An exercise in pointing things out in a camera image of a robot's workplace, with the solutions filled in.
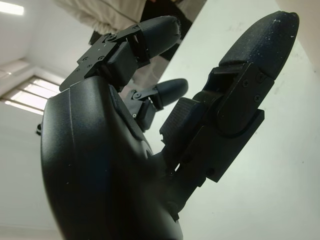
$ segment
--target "bolt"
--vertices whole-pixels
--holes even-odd
[[[255,95],[253,98],[254,102],[259,103],[261,100],[261,96],[260,95]]]
[[[138,99],[141,97],[141,93],[140,92],[136,92],[134,95],[133,95],[133,98],[134,99]]]
[[[249,81],[248,79],[243,80],[242,82],[242,87],[247,88],[249,86]]]

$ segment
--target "person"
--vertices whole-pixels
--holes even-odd
[[[94,29],[90,42],[93,44],[101,35],[117,33],[131,25],[166,15],[179,18],[181,39],[192,22],[171,0],[53,0],[79,22]],[[179,45],[162,53],[170,61]]]

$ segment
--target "ceiling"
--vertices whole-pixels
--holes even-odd
[[[47,0],[6,0],[24,7],[24,15],[0,12],[0,65],[26,56]]]

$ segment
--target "screw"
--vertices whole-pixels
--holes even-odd
[[[140,92],[136,92],[134,95],[133,95],[133,98],[134,99],[138,99],[141,97],[141,93]]]
[[[248,79],[243,80],[242,82],[242,87],[247,88],[249,86],[249,81]]]
[[[253,98],[254,102],[259,103],[261,100],[261,96],[260,95],[255,95]]]
[[[106,37],[106,39],[107,39],[108,41],[112,41],[112,40],[114,40],[114,39],[116,39],[116,38],[117,38],[117,35],[116,35],[116,34],[109,35],[109,36]]]
[[[258,84],[261,84],[265,80],[265,75],[263,73],[258,73],[255,76],[255,80]]]
[[[206,172],[205,172],[205,174],[208,176],[208,177],[210,177],[210,176],[212,176],[213,174],[215,174],[215,169],[214,168],[209,168]]]

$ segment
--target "white wall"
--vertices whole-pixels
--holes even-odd
[[[186,78],[192,98],[239,36],[277,10],[273,0],[208,0],[161,81]],[[257,133],[221,180],[207,179],[179,214],[184,240],[320,239],[319,92],[320,76],[296,42],[260,107]],[[157,112],[146,132],[154,152],[172,108]]]
[[[35,133],[42,116],[2,102],[0,115],[0,226],[55,230]]]
[[[0,65],[23,58],[31,44],[41,9],[47,0],[6,0],[24,7],[24,15],[0,12]]]
[[[282,10],[297,12],[300,16],[299,40],[310,61],[320,71],[320,1],[276,0]]]
[[[93,33],[63,9],[48,1],[26,58],[36,66],[61,77],[67,77],[77,66],[77,60],[89,49]]]

